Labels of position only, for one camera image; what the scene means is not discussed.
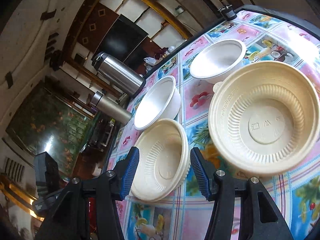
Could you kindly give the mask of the green mahjong table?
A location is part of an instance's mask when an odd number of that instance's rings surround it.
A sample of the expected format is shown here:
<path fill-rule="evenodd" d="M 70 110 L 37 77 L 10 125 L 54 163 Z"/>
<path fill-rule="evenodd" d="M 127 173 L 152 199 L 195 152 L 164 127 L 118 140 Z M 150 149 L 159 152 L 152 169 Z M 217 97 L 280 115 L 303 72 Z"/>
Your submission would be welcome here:
<path fill-rule="evenodd" d="M 88 150 L 97 150 L 103 152 L 106 150 L 108 142 L 111 138 L 111 133 L 114 129 L 115 120 L 111 119 L 100 119 L 93 131 L 90 133 L 89 139 L 84 144 L 80 153 L 86 152 Z"/>

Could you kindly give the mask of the white foam bowl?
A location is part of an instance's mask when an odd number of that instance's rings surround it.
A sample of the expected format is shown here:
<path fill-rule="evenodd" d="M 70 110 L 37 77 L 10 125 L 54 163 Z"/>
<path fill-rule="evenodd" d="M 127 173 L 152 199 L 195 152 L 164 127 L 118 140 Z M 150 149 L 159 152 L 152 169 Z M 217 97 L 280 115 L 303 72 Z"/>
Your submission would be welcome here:
<path fill-rule="evenodd" d="M 158 80 L 144 95 L 134 118 L 134 126 L 143 131 L 159 119 L 174 119 L 181 107 L 181 95 L 176 79 L 165 76 Z"/>
<path fill-rule="evenodd" d="M 211 84 L 224 81 L 243 66 L 245 53 L 246 45 L 240 40 L 226 39 L 216 42 L 193 59 L 190 74 L 195 79 Z"/>

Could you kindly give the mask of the cream plastic bowl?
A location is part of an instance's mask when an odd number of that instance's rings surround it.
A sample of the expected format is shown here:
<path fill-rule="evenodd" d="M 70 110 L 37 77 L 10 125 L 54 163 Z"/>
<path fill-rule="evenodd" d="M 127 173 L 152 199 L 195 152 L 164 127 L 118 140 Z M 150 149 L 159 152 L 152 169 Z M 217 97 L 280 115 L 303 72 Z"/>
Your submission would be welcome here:
<path fill-rule="evenodd" d="M 246 174 L 270 177 L 299 165 L 319 137 L 319 97 L 297 68 L 246 65 L 223 81 L 208 112 L 222 157 Z"/>
<path fill-rule="evenodd" d="M 161 119 L 138 138 L 139 163 L 132 194 L 145 202 L 157 202 L 179 187 L 189 172 L 188 138 L 175 120 Z"/>

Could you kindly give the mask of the red glass plate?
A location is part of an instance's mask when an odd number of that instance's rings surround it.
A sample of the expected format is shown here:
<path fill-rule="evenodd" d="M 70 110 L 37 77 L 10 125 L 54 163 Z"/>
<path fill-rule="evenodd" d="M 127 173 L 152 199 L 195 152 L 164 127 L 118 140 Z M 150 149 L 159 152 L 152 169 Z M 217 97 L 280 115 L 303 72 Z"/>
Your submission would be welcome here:
<path fill-rule="evenodd" d="M 94 233 L 97 229 L 97 206 L 96 199 L 94 197 L 88 198 L 88 220 L 89 220 L 89 231 Z"/>

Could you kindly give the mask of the large steel thermos jug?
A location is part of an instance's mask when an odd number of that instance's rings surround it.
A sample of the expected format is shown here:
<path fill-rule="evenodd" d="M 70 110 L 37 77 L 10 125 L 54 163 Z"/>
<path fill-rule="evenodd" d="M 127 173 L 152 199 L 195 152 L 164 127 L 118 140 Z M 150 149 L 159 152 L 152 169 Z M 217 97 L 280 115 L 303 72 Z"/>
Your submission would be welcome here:
<path fill-rule="evenodd" d="M 114 83 L 132 98 L 135 98 L 146 84 L 144 77 L 103 51 L 92 58 L 92 66 L 100 75 Z"/>

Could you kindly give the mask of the colourful printed tablecloth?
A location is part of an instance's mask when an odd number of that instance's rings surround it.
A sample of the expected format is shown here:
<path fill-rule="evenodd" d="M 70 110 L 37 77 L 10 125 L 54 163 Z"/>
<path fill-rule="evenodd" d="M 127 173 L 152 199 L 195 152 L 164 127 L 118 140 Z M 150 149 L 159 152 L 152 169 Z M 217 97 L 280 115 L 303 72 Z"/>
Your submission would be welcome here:
<path fill-rule="evenodd" d="M 140 150 L 125 239 L 319 239 L 319 27 L 246 5 L 146 76 L 109 167 Z"/>

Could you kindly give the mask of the small black table clamp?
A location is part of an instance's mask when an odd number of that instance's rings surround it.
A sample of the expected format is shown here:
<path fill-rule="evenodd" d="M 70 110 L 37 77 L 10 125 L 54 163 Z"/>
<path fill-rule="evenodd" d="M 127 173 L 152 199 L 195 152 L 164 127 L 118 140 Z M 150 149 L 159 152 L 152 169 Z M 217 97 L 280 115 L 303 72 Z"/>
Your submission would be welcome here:
<path fill-rule="evenodd" d="M 237 18 L 237 15 L 233 10 L 232 5 L 225 5 L 224 7 L 221 7 L 218 10 L 218 12 L 226 21 L 231 21 Z"/>

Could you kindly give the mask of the black flat television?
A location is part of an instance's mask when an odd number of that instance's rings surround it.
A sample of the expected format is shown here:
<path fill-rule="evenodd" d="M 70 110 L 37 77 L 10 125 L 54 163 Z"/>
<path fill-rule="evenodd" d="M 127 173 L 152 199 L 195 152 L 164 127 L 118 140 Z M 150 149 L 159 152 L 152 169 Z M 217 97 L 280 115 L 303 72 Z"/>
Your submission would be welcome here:
<path fill-rule="evenodd" d="M 146 31 L 121 14 L 100 42 L 92 59 L 104 52 L 124 62 L 147 36 Z"/>

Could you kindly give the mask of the floral wall painting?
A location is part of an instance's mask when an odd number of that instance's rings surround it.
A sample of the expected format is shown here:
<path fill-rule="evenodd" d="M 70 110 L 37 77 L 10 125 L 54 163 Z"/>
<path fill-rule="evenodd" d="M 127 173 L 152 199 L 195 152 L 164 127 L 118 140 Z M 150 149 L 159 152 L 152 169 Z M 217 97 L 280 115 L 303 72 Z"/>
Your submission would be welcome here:
<path fill-rule="evenodd" d="M 98 118 L 71 107 L 41 81 L 23 100 L 6 132 L 33 156 L 47 152 L 69 177 Z"/>

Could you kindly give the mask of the slim steel thermos flask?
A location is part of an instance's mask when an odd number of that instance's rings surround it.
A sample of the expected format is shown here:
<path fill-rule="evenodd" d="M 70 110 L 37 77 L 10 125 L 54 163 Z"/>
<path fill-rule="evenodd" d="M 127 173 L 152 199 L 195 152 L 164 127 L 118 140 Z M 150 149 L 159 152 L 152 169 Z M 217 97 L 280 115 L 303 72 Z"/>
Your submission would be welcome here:
<path fill-rule="evenodd" d="M 93 95 L 90 105 L 123 125 L 126 125 L 132 118 L 132 114 L 130 112 L 100 92 L 96 92 Z"/>

